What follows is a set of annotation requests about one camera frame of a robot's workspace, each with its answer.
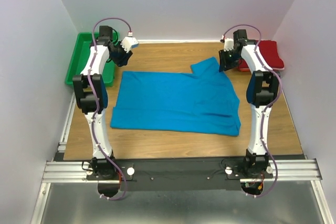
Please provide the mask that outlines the blue t shirt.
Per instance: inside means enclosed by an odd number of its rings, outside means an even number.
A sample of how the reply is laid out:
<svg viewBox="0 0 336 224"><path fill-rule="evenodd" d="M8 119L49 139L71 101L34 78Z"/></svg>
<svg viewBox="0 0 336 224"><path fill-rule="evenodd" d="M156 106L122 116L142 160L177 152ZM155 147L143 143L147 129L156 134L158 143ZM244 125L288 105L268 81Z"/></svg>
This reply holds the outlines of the blue t shirt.
<svg viewBox="0 0 336 224"><path fill-rule="evenodd" d="M239 98L216 58L193 64L191 70L125 71L110 126L238 136Z"/></svg>

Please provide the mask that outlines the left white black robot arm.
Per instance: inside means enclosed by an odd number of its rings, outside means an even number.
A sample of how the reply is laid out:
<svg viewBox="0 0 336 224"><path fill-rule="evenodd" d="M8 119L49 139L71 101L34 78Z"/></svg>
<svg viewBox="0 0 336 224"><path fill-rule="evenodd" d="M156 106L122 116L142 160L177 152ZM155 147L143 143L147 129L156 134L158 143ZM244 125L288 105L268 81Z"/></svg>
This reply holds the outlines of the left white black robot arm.
<svg viewBox="0 0 336 224"><path fill-rule="evenodd" d="M84 69L72 78L77 106L84 114L90 130L93 151L86 172L94 179L123 178L108 139L108 94L102 74L107 63L113 62L118 67L127 65L132 56L132 47L138 43L130 36L131 33L123 40L116 41L115 33L110 26L99 27L98 35L93 36L90 44L90 55Z"/></svg>

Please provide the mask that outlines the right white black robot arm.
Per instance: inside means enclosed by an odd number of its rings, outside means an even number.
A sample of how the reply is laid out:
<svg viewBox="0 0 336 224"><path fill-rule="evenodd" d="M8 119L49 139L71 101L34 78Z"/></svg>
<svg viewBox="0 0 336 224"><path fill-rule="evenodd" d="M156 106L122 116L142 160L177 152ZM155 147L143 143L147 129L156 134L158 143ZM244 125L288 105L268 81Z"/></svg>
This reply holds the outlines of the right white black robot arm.
<svg viewBox="0 0 336 224"><path fill-rule="evenodd" d="M247 63L251 78L246 100L251 107L251 133L245 157L236 171L247 178L257 177L269 166L267 147L268 124L273 104L279 99L281 89L278 74L271 68L259 49L259 40L247 38L245 29L233 32L233 38L222 35L223 49L219 54L219 72L238 66L242 59Z"/></svg>

